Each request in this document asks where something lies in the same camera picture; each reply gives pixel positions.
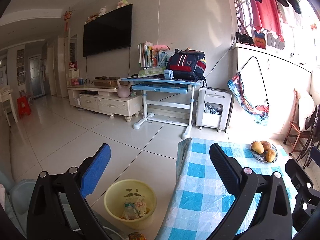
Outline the white plastic bag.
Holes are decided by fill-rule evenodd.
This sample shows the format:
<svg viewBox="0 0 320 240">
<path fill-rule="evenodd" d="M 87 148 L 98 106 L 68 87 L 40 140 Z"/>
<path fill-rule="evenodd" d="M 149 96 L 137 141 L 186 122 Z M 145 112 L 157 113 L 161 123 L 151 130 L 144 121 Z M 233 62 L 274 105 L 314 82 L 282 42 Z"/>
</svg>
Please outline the white plastic bag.
<svg viewBox="0 0 320 240">
<path fill-rule="evenodd" d="M 137 199 L 134 202 L 134 205 L 139 217 L 143 217 L 148 213 L 147 203 L 142 196 L 137 197 Z"/>
</svg>

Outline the yellow plastic trash bin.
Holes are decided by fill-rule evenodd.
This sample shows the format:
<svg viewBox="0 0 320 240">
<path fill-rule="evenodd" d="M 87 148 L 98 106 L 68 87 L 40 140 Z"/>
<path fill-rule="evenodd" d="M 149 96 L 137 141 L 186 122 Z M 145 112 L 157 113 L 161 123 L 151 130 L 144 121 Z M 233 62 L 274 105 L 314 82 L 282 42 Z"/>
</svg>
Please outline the yellow plastic trash bin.
<svg viewBox="0 0 320 240">
<path fill-rule="evenodd" d="M 155 192 L 148 184 L 125 179 L 111 185 L 104 194 L 109 215 L 134 230 L 144 230 L 153 223 L 157 206 Z"/>
</svg>

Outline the black folding chair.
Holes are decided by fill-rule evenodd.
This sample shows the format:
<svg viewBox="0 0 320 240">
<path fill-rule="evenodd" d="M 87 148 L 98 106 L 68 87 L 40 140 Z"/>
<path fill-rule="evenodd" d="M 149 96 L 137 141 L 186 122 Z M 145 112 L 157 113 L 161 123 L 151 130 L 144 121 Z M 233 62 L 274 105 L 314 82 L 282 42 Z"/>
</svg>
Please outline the black folding chair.
<svg viewBox="0 0 320 240">
<path fill-rule="evenodd" d="M 296 159 L 296 161 L 300 161 L 306 157 L 303 169 L 311 163 L 311 157 L 309 156 L 311 148 L 315 146 L 316 143 L 318 143 L 317 147 L 319 146 L 319 105 L 315 107 L 313 114 L 306 119 L 305 128 L 310 128 L 310 136 L 307 139 L 306 145 L 303 147 L 302 153 L 300 153 Z"/>
</svg>

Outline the wooden chair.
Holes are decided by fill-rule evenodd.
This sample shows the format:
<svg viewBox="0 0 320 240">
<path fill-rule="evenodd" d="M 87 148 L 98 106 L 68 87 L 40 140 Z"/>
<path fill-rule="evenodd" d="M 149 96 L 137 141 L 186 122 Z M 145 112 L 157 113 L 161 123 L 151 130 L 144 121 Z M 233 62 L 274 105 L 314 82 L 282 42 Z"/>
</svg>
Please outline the wooden chair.
<svg viewBox="0 0 320 240">
<path fill-rule="evenodd" d="M 294 153 L 302 154 L 306 148 L 307 140 L 311 133 L 309 131 L 301 131 L 299 127 L 299 119 L 295 120 L 296 114 L 298 113 L 298 98 L 299 93 L 294 90 L 294 100 L 292 105 L 292 116 L 289 122 L 289 130 L 285 136 L 283 144 L 289 143 L 291 150 L 289 156 L 293 156 Z"/>
</svg>

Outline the yellow mango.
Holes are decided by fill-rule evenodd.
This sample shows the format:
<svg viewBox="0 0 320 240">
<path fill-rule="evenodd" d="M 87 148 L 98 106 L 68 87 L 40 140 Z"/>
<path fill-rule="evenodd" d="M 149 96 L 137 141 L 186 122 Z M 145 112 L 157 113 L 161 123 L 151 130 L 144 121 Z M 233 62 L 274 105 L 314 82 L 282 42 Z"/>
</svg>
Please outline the yellow mango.
<svg viewBox="0 0 320 240">
<path fill-rule="evenodd" d="M 251 150 L 253 150 L 257 154 L 263 154 L 264 148 L 259 141 L 254 141 L 251 143 Z"/>
</svg>

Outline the blue white checkered tablecloth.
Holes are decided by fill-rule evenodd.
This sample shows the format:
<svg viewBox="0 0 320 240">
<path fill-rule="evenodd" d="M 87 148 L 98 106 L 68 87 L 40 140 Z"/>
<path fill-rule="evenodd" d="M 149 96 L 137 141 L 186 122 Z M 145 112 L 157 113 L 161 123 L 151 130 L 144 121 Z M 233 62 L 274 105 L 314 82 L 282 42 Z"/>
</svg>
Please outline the blue white checkered tablecloth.
<svg viewBox="0 0 320 240">
<path fill-rule="evenodd" d="M 188 138 L 178 144 L 176 186 L 156 239 L 206 239 L 233 204 L 235 197 L 227 192 L 209 157 L 213 143 Z M 256 174 L 280 172 L 290 206 L 295 206 L 297 190 L 285 172 L 289 156 L 282 147 L 276 147 L 278 158 L 274 163 L 263 163 L 253 157 L 249 144 L 218 144 L 227 156 Z"/>
</svg>

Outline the orange round fruit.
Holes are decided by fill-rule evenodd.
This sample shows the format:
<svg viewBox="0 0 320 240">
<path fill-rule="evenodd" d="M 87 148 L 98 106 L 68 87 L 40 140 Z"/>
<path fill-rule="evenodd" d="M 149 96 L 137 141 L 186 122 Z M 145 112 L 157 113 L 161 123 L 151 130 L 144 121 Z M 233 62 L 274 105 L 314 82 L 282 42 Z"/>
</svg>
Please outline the orange round fruit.
<svg viewBox="0 0 320 240">
<path fill-rule="evenodd" d="M 273 149 L 268 149 L 266 152 L 266 161 L 272 163 L 276 158 L 276 152 Z"/>
</svg>

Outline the brown fruit at back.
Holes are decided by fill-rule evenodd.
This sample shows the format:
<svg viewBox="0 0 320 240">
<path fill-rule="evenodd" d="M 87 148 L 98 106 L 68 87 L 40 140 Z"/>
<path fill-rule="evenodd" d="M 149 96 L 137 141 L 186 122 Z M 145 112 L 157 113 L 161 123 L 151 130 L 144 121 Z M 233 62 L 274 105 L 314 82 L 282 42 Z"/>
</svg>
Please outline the brown fruit at back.
<svg viewBox="0 0 320 240">
<path fill-rule="evenodd" d="M 260 141 L 260 143 L 262 144 L 264 151 L 268 151 L 271 148 L 271 144 L 268 141 Z"/>
</svg>

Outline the white cushion on chair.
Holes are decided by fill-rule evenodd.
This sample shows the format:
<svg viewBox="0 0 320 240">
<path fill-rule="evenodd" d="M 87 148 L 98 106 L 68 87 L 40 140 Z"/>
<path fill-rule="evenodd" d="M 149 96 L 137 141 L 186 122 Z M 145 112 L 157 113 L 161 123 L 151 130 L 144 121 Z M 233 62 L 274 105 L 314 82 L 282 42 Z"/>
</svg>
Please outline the white cushion on chair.
<svg viewBox="0 0 320 240">
<path fill-rule="evenodd" d="M 305 122 L 315 110 L 315 102 L 311 95 L 301 90 L 298 92 L 298 113 L 299 113 L 299 129 L 301 132 L 306 131 Z"/>
</svg>

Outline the colourful hanging cloth bag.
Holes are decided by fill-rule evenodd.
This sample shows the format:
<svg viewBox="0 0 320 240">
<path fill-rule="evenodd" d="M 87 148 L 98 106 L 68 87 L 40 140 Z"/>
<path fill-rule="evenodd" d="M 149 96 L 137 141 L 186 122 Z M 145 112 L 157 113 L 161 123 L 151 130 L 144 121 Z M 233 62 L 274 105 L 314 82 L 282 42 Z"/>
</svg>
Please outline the colourful hanging cloth bag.
<svg viewBox="0 0 320 240">
<path fill-rule="evenodd" d="M 268 98 L 262 100 L 254 100 L 250 98 L 245 90 L 245 84 L 241 72 L 237 72 L 227 83 L 229 90 L 235 97 L 240 107 L 249 114 L 252 120 L 259 125 L 267 124 L 270 103 Z"/>
</svg>

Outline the white air purifier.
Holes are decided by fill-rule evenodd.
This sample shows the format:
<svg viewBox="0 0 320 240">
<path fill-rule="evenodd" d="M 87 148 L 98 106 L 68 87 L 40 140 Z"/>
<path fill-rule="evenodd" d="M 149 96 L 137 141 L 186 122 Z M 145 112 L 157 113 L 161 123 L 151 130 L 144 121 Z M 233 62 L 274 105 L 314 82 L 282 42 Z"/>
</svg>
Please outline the white air purifier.
<svg viewBox="0 0 320 240">
<path fill-rule="evenodd" d="M 232 95 L 227 90 L 202 87 L 196 102 L 196 122 L 199 129 L 204 127 L 226 131 L 229 122 Z"/>
</svg>

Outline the light blue seat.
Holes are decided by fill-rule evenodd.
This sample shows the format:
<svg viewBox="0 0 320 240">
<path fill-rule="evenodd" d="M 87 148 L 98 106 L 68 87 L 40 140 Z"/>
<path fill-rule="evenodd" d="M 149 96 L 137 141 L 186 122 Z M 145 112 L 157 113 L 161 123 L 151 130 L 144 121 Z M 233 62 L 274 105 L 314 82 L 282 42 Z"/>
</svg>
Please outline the light blue seat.
<svg viewBox="0 0 320 240">
<path fill-rule="evenodd" d="M 1 185 L 5 188 L 5 212 L 25 238 L 27 237 L 29 204 L 35 184 L 36 180 L 34 179 L 23 179 L 16 183 L 12 175 L 1 171 Z"/>
</svg>

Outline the cream tv cabinet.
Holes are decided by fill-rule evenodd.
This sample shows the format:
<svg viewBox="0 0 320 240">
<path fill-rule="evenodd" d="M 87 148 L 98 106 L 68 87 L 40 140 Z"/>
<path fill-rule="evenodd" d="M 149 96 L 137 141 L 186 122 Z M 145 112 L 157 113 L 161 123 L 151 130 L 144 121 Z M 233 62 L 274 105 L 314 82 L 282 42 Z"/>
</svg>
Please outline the cream tv cabinet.
<svg viewBox="0 0 320 240">
<path fill-rule="evenodd" d="M 70 105 L 88 111 L 108 115 L 111 119 L 115 115 L 125 117 L 130 122 L 132 116 L 139 116 L 142 111 L 140 95 L 120 98 L 117 87 L 101 87 L 95 85 L 68 86 Z"/>
</svg>

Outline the white balcony cabinet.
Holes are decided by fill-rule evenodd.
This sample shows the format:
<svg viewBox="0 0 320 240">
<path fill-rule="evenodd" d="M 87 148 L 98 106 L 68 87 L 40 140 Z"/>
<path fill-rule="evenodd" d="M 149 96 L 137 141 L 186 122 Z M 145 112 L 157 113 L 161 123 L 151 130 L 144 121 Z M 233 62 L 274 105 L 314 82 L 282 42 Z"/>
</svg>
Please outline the white balcony cabinet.
<svg viewBox="0 0 320 240">
<path fill-rule="evenodd" d="M 249 141 L 284 139 L 292 116 L 294 90 L 310 91 L 311 71 L 264 49 L 237 43 L 232 51 L 233 72 L 241 72 L 250 98 L 268 98 L 270 113 L 267 124 L 259 125 L 234 101 L 228 133 Z"/>
</svg>

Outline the pink kettlebell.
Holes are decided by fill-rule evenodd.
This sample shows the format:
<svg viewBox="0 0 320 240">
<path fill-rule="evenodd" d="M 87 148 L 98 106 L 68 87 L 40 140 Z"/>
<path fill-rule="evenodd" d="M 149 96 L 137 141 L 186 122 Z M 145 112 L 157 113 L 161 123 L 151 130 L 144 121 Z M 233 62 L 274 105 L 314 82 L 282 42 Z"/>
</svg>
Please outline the pink kettlebell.
<svg viewBox="0 0 320 240">
<path fill-rule="evenodd" d="M 131 95 L 131 82 L 126 82 L 127 84 L 126 85 L 121 85 L 121 82 L 122 82 L 122 79 L 119 78 L 117 80 L 117 86 L 118 86 L 118 90 L 117 90 L 117 95 L 120 97 L 120 98 L 128 98 L 130 95 Z"/>
</svg>

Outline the red plastic stool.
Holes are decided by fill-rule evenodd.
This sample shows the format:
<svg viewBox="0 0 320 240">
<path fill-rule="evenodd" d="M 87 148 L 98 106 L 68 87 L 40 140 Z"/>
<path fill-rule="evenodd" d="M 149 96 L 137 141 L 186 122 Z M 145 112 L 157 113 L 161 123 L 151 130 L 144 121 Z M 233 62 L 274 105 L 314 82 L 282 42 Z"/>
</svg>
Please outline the red plastic stool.
<svg viewBox="0 0 320 240">
<path fill-rule="evenodd" d="M 20 96 L 17 99 L 18 105 L 18 116 L 19 118 L 23 118 L 25 115 L 31 115 L 31 108 L 29 106 L 29 102 L 26 96 Z"/>
</svg>

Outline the blue white study desk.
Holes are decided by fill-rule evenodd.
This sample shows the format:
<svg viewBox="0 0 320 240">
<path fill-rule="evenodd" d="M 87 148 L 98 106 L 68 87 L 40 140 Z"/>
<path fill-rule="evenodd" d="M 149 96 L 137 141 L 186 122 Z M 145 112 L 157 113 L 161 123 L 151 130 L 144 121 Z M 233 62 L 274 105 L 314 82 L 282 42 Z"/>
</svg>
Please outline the blue white study desk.
<svg viewBox="0 0 320 240">
<path fill-rule="evenodd" d="M 147 121 L 158 122 L 184 127 L 184 132 L 181 134 L 182 139 L 187 139 L 191 133 L 193 126 L 193 111 L 195 103 L 195 90 L 200 87 L 202 81 L 190 81 L 179 79 L 165 79 L 163 77 L 125 77 L 122 81 L 127 81 L 132 85 L 134 91 L 139 91 L 142 94 L 142 118 L 133 124 L 133 129 L 140 129 L 142 124 Z M 165 96 L 159 100 L 148 99 L 148 92 L 165 93 Z M 170 98 L 178 95 L 190 94 L 188 103 L 169 102 Z M 148 110 L 149 106 L 160 106 L 165 108 L 183 109 L 188 112 L 186 122 L 177 122 L 156 118 L 153 112 Z"/>
</svg>

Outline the navy red backpack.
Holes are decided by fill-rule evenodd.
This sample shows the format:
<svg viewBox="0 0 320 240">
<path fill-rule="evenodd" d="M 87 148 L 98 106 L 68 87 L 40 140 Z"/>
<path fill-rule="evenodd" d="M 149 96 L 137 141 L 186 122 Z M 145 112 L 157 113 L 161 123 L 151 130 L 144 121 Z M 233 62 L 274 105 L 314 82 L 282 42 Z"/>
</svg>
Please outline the navy red backpack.
<svg viewBox="0 0 320 240">
<path fill-rule="evenodd" d="M 175 49 L 167 62 L 167 69 L 172 70 L 173 78 L 189 81 L 205 81 L 206 60 L 203 51 Z"/>
</svg>

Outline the row of books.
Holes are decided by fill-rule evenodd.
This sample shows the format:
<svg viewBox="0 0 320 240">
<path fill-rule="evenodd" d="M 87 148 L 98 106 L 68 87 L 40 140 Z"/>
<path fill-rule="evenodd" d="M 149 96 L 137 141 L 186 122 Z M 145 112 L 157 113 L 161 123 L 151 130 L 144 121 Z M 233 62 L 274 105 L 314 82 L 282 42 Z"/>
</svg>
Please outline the row of books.
<svg viewBox="0 0 320 240">
<path fill-rule="evenodd" d="M 166 66 L 169 61 L 167 51 L 154 51 L 152 50 L 153 44 L 146 41 L 145 43 L 138 44 L 138 63 L 140 68 L 152 68 L 158 66 Z"/>
</svg>

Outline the pink plush toy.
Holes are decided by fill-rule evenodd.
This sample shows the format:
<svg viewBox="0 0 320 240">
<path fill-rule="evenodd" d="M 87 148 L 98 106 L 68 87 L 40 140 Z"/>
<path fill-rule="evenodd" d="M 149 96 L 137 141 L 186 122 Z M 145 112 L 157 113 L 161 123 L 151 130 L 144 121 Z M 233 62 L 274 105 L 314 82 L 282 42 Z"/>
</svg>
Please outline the pink plush toy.
<svg viewBox="0 0 320 240">
<path fill-rule="evenodd" d="M 152 50 L 154 51 L 167 51 L 170 47 L 164 44 L 156 44 L 152 46 Z"/>
</svg>

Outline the red hanging garment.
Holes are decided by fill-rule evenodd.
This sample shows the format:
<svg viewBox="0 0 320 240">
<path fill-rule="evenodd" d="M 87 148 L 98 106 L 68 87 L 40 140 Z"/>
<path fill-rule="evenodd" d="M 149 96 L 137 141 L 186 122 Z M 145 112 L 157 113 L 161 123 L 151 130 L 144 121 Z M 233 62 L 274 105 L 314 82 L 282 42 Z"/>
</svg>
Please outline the red hanging garment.
<svg viewBox="0 0 320 240">
<path fill-rule="evenodd" d="M 253 27 L 257 32 L 262 29 L 275 33 L 281 41 L 284 41 L 276 0 L 250 0 L 253 15 Z"/>
</svg>

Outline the black wall television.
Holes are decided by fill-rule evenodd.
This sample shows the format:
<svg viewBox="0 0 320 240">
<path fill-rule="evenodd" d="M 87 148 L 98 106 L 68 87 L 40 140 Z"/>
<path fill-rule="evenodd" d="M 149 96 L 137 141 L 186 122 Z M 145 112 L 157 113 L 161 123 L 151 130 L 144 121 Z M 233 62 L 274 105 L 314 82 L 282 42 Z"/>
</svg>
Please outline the black wall television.
<svg viewBox="0 0 320 240">
<path fill-rule="evenodd" d="M 84 25 L 83 57 L 131 46 L 133 5 L 108 12 Z"/>
</svg>

